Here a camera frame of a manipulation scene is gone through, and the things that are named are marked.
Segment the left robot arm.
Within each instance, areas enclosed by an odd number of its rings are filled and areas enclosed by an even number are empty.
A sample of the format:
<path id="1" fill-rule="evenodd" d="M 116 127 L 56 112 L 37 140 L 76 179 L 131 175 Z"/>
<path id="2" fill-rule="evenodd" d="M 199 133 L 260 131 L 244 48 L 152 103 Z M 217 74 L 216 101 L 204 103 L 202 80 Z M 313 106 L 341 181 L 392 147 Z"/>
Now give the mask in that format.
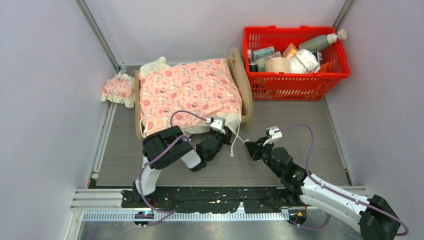
<path id="1" fill-rule="evenodd" d="M 223 145 L 230 145 L 233 133 L 211 129 L 209 136 L 195 146 L 179 126 L 172 126 L 147 136 L 143 141 L 143 160 L 137 179 L 133 182 L 134 200 L 141 207 L 153 202 L 157 180 L 163 169 L 181 160 L 192 172 L 205 168 Z"/>

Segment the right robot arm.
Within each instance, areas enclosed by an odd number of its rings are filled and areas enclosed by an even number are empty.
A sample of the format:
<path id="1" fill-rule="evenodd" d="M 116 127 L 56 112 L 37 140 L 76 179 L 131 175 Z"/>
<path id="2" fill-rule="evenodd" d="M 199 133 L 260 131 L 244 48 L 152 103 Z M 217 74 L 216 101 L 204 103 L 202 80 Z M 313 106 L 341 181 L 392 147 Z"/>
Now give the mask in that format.
<path id="1" fill-rule="evenodd" d="M 368 198 L 332 185 L 294 163 L 283 147 L 274 147 L 267 137 L 246 141 L 253 161 L 263 161 L 285 187 L 291 205 L 301 202 L 317 207 L 343 221 L 364 240 L 393 240 L 401 224 L 389 203 L 379 195 Z"/>

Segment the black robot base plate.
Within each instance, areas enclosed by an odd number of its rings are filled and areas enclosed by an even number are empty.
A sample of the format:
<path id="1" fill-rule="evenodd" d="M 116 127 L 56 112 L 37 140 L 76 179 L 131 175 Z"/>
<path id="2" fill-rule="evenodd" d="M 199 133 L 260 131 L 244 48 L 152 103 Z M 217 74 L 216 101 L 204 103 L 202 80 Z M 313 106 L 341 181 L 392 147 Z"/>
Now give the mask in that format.
<path id="1" fill-rule="evenodd" d="M 251 186 L 158 186 L 145 197 L 136 189 L 122 190 L 123 208 L 154 207 L 165 212 L 192 214 L 235 213 L 241 206 L 248 214 L 276 213 L 283 209 L 304 209 L 300 197 L 285 187 Z"/>

